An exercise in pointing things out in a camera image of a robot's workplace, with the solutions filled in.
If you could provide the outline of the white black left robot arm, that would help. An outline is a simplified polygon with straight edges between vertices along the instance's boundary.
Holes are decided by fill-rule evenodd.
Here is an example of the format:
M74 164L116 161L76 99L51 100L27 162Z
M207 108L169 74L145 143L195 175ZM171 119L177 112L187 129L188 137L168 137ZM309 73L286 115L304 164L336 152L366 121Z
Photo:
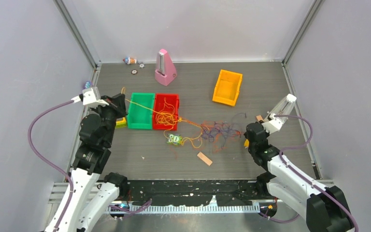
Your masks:
M92 107L93 113L81 121L79 139L69 175L69 186L46 232L90 232L108 205L128 196L127 178L109 173L92 200L88 200L110 157L116 122L127 114L126 96L102 96L101 103Z

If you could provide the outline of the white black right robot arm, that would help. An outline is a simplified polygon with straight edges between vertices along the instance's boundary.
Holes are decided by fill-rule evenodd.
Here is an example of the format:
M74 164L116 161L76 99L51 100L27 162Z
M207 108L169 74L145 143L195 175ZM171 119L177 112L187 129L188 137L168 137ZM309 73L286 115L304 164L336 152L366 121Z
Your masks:
M257 177L257 194L276 197L296 211L311 232L357 232L343 191L328 187L298 169L283 152L269 144L269 133L259 122L246 126L248 152L265 173Z

